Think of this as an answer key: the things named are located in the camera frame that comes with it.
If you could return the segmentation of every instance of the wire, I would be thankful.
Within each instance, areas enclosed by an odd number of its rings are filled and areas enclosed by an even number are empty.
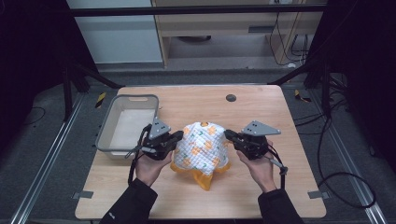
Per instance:
[[[306,117],[299,118],[299,119],[308,119],[308,118],[312,118],[312,117],[317,116],[317,115],[321,115],[321,113],[317,113],[317,114],[314,114],[314,115],[308,115]]]
[[[281,36],[281,34],[280,34],[280,30],[279,30],[278,19],[279,19],[279,12],[276,13],[276,20],[275,20],[275,24],[274,24],[274,29],[273,29],[272,33],[270,34],[270,38],[269,38],[269,41],[270,41],[270,49],[271,49],[271,51],[272,51],[272,53],[273,53],[273,55],[274,55],[274,57],[275,57],[275,52],[274,52],[274,49],[272,48],[272,36],[273,36],[273,33],[274,33],[275,28],[277,28],[277,32],[278,32],[279,37],[280,37],[280,43],[282,44],[283,53],[285,54],[286,58],[289,59],[290,62],[288,62],[288,63],[278,63],[278,62],[276,61],[276,64],[277,64],[277,65],[287,65],[287,64],[289,64],[289,63],[296,63],[296,62],[299,62],[299,60],[290,59],[289,56],[288,56],[288,54],[287,54],[287,52],[286,52],[285,45],[284,45],[284,43],[283,43],[283,39],[282,39],[282,36]]]
[[[285,165],[283,165],[283,162],[280,159],[279,154],[277,154],[276,149],[273,146],[271,146],[271,145],[268,145],[268,147],[270,147],[272,149],[272,150],[269,149],[268,151],[277,159],[277,162],[279,163],[279,164],[276,164],[276,166],[279,166],[279,169],[280,169],[280,173],[279,173],[280,174],[280,187],[282,189],[284,189],[285,186],[286,186],[286,177],[285,177],[285,175],[288,172],[289,168],[286,167]]]
[[[134,159],[132,160],[131,168],[129,169],[128,186],[131,186],[132,182],[134,181],[134,168],[136,168],[137,161],[144,155],[142,154],[139,156],[140,149],[143,146],[143,137],[145,133],[148,133],[150,130],[151,124],[148,124],[148,126],[144,127],[142,132],[140,133],[139,140],[137,141],[137,146],[125,155],[125,159],[127,159],[134,152]]]
[[[311,53],[311,58],[314,57],[314,56],[323,48],[323,46],[326,46],[327,42],[329,42],[329,40],[338,32],[338,30],[340,29],[340,27],[346,22],[347,18],[348,18],[348,17],[350,16],[350,14],[352,13],[353,9],[355,9],[355,7],[356,7],[356,5],[358,4],[358,2],[359,2],[359,0],[356,0],[356,1],[355,1],[355,3],[353,4],[352,8],[348,11],[348,13],[345,15],[345,17],[341,20],[341,22],[338,23],[338,25],[337,25],[337,26],[335,27],[335,29],[327,36],[327,38],[323,41],[323,43],[322,43],[315,51],[313,51],[313,52]],[[276,22],[275,22],[275,25],[274,25],[273,32],[274,32],[275,28],[277,27],[277,31],[278,31],[278,34],[279,34],[279,36],[280,36],[280,31],[279,31],[279,26],[278,26],[278,17],[279,17],[279,12],[276,13]],[[271,43],[272,43],[272,35],[273,35],[273,32],[272,32],[271,35],[270,35],[270,48],[271,48],[271,51],[273,52],[273,54],[274,54],[274,56],[275,56],[275,53],[274,53],[274,50],[272,49],[272,44],[271,44]],[[286,53],[285,45],[284,45],[284,43],[283,43],[283,39],[282,39],[282,38],[280,38],[280,42],[281,42],[282,47],[283,47],[283,52],[285,53],[285,56],[290,60],[290,63],[299,62],[299,60],[293,60],[293,59],[290,59],[290,58],[289,58],[288,54]],[[277,63],[278,65],[287,65],[287,64],[288,64],[288,63],[278,63],[278,62],[276,62],[276,63]]]
[[[341,105],[346,105],[347,104],[347,101],[344,99],[344,100],[340,100],[336,105],[333,105],[332,106],[332,109],[336,109],[336,110],[338,110],[338,108],[340,108],[340,106]]]
[[[304,46],[303,49],[294,49],[294,45],[296,43],[297,36],[298,35],[295,35],[294,38],[293,38],[293,41],[291,42],[290,52],[294,56],[301,57],[303,55],[303,53],[309,52],[309,49],[306,49],[306,46]]]
[[[303,65],[303,64],[304,64],[304,60],[305,60],[305,49],[306,49],[306,41],[307,41],[307,38],[306,38],[306,36],[305,36],[305,39],[304,39],[304,46],[303,46],[303,53],[300,55],[300,65]]]
[[[326,187],[335,195],[335,197],[337,197],[338,199],[340,199],[342,202],[346,203],[347,205],[352,206],[352,207],[355,207],[355,208],[360,208],[360,209],[369,208],[369,207],[371,207],[371,206],[373,206],[373,205],[375,204],[375,202],[376,202],[376,196],[375,196],[375,191],[373,190],[373,188],[369,185],[369,183],[368,183],[366,180],[364,180],[363,178],[361,178],[361,177],[358,176],[358,175],[354,175],[354,174],[348,173],[348,172],[337,172],[337,173],[333,173],[333,174],[331,174],[331,175],[328,175],[328,176],[326,176],[326,177],[325,177],[324,174],[323,174],[323,171],[322,171],[322,169],[321,169],[321,164],[320,164],[320,150],[321,150],[321,144],[322,144],[322,141],[323,141],[323,136],[324,136],[324,133],[326,132],[326,127],[328,126],[328,124],[329,124],[329,126],[331,125],[331,124],[329,123],[329,121],[332,121],[332,120],[331,120],[330,118],[326,118],[325,124],[324,124],[323,129],[322,129],[322,132],[321,132],[321,134],[320,134],[319,143],[318,143],[318,154],[317,154],[318,171],[319,171],[320,177],[322,178],[322,180],[318,183],[318,188],[319,188],[322,184],[325,184]],[[366,184],[367,187],[370,189],[370,191],[371,191],[371,193],[372,193],[372,195],[373,195],[373,200],[372,200],[369,204],[367,204],[367,205],[359,205],[359,204],[351,203],[351,202],[349,202],[348,200],[346,200],[345,198],[341,197],[341,196],[340,196],[334,189],[332,189],[332,188],[329,186],[329,184],[327,183],[327,180],[329,180],[330,178],[333,178],[333,177],[335,177],[335,176],[337,176],[337,175],[350,175],[350,176],[353,176],[353,177],[355,177],[355,178],[358,178],[360,181],[362,181],[364,184]]]
[[[46,109],[44,109],[44,108],[41,107],[41,106],[34,106],[34,107],[32,107],[32,109],[41,109],[41,110],[43,111],[43,114],[41,115],[40,118],[38,118],[38,119],[36,119],[36,120],[34,120],[34,121],[31,121],[31,122],[29,122],[29,123],[23,123],[23,125],[31,125],[31,124],[34,124],[34,123],[38,122],[39,120],[43,119],[44,116],[46,115]]]
[[[304,39],[304,48],[303,48],[303,63],[302,64],[304,64],[305,63],[305,61],[306,61],[306,57],[308,56],[308,35],[305,35],[305,39]]]
[[[319,135],[321,133],[298,133],[300,135]]]
[[[330,76],[330,79],[331,79],[333,85],[337,86],[337,89],[340,89],[340,90],[346,90],[347,89],[347,85],[344,84],[343,81],[340,81],[337,78],[332,77],[332,76]]]
[[[320,119],[320,118],[323,117],[323,116],[324,116],[324,114],[320,114],[319,116],[315,117],[314,119],[311,119],[311,120],[306,121],[306,122],[304,122],[304,123],[296,124],[295,126],[296,126],[296,127],[299,127],[299,126],[303,126],[303,125],[312,123],[312,122],[314,122],[315,120],[318,120],[318,119]]]
[[[344,93],[343,91],[332,91],[332,93],[330,93],[330,97],[332,97],[333,95],[335,95],[335,94],[337,94],[337,93],[339,93],[339,94],[345,96],[345,93]]]

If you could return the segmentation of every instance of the white cabinet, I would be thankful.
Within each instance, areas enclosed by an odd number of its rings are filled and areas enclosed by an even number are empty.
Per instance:
[[[155,7],[177,6],[238,6],[269,5],[273,0],[151,0]],[[292,4],[326,3],[327,0],[283,0]],[[169,43],[173,36],[189,35],[263,35],[271,36],[271,48],[278,63],[287,62],[288,52],[295,35],[313,35],[317,30],[321,12],[282,13],[224,13],[194,15],[158,15],[157,27],[166,65]],[[259,33],[250,28],[261,27]]]
[[[70,8],[151,7],[149,0],[67,0]],[[163,64],[153,16],[76,17],[99,70]]]

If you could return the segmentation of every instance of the black sleeve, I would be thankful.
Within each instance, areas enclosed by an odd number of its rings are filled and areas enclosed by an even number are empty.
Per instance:
[[[143,224],[157,199],[157,193],[139,179],[135,179],[100,221],[101,224]]]
[[[259,206],[265,224],[304,223],[284,189],[276,189],[260,195]]]

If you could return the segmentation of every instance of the wooden tabletop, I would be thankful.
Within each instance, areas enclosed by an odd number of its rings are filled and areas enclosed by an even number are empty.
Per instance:
[[[251,121],[258,120],[279,129],[282,134],[267,136],[274,142],[283,163],[289,167],[286,191],[301,217],[324,217],[322,199],[310,199],[308,191],[318,190],[311,168],[295,129],[282,90],[278,86],[161,86],[122,88],[119,94],[155,94],[160,99],[158,117],[182,130],[196,121],[217,123],[225,129],[240,132]],[[228,102],[233,94],[236,101]],[[168,218],[256,218],[261,217],[257,199],[262,193],[251,178],[233,146],[228,147],[232,164],[224,174],[214,173],[209,191],[201,189],[189,174],[178,174],[169,166],[152,185],[159,194],[150,212],[152,219]],[[101,218],[127,188],[130,161],[111,160],[97,151],[84,190],[92,198],[81,198],[76,217]],[[280,187],[278,169],[275,182]]]

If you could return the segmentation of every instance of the metal bracket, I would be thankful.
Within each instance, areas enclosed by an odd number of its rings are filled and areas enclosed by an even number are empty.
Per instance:
[[[160,119],[155,117],[154,121],[152,121],[152,127],[148,139],[152,140],[170,131],[171,131],[171,127],[169,127],[167,124],[163,123]]]
[[[317,191],[309,191],[308,196],[310,199],[316,199],[316,198],[322,198],[322,199],[329,199],[331,198],[329,192],[321,192],[319,190]]]
[[[72,195],[72,199],[80,199],[80,198],[92,198],[92,191],[82,191],[82,192],[74,192]]]
[[[253,120],[244,129],[242,129],[242,133],[252,136],[263,136],[268,134],[280,134],[280,130],[263,124],[257,120]]]

